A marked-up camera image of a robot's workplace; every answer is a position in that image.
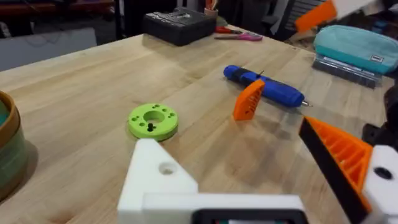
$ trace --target teal pouch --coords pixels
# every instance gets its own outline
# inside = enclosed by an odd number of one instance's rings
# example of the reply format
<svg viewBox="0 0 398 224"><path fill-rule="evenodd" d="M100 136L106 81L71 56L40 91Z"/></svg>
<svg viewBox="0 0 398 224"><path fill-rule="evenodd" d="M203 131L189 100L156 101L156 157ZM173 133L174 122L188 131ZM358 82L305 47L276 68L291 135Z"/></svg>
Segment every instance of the teal pouch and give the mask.
<svg viewBox="0 0 398 224"><path fill-rule="evenodd" d="M334 25L322 29L315 51L356 67L385 74L398 66L398 41L368 30Z"/></svg>

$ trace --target orange ribbed part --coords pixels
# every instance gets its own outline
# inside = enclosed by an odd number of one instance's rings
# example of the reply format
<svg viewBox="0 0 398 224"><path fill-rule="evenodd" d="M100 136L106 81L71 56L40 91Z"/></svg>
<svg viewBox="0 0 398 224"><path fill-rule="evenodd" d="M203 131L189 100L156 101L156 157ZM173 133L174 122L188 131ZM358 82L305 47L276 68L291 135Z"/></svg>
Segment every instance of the orange ribbed part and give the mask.
<svg viewBox="0 0 398 224"><path fill-rule="evenodd" d="M359 195L362 203L371 211L371 206L362 194L373 147L336 127L305 117L318 134L322 143L338 164L340 170Z"/></svg>
<svg viewBox="0 0 398 224"><path fill-rule="evenodd" d="M322 22L334 19L336 16L337 12L332 1L325 1L295 21L297 32L305 32Z"/></svg>
<svg viewBox="0 0 398 224"><path fill-rule="evenodd" d="M265 83L258 79L242 91L236 99L233 113L235 120L253 119L264 85Z"/></svg>

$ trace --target white bracket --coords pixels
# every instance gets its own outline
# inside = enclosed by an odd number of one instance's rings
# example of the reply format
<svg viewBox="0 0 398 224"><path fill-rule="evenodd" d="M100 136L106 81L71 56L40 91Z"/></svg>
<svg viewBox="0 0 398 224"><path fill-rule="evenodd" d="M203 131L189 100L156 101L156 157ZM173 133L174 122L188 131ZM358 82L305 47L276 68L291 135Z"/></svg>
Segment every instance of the white bracket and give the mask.
<svg viewBox="0 0 398 224"><path fill-rule="evenodd" d="M304 211L297 195L198 194L198 184L162 146L139 140L118 205L119 224L189 224L202 208Z"/></svg>

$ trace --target green ring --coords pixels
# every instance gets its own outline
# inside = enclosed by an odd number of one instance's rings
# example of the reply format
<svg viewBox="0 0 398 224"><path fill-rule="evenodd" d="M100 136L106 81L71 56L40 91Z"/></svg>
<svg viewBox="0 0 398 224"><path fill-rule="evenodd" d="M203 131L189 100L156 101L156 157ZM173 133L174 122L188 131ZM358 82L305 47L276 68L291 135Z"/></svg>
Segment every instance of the green ring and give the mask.
<svg viewBox="0 0 398 224"><path fill-rule="evenodd" d="M137 138L152 138L156 141L163 141L170 138L177 132L177 113L168 106L158 103L140 105L131 111L128 120L130 132Z"/></svg>

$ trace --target bowl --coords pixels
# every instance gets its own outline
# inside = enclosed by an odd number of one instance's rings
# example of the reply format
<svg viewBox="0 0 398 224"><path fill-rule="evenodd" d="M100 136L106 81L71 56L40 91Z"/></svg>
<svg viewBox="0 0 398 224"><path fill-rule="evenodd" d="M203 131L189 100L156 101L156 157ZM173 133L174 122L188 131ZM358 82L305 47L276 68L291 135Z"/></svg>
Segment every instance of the bowl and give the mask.
<svg viewBox="0 0 398 224"><path fill-rule="evenodd" d="M0 112L7 118L0 125L0 200L6 198L23 180L27 150L21 118L12 98L0 91Z"/></svg>
<svg viewBox="0 0 398 224"><path fill-rule="evenodd" d="M20 117L14 100L9 95L0 91L0 101L6 106L9 112L5 122L0 125L0 148L2 148L18 130Z"/></svg>

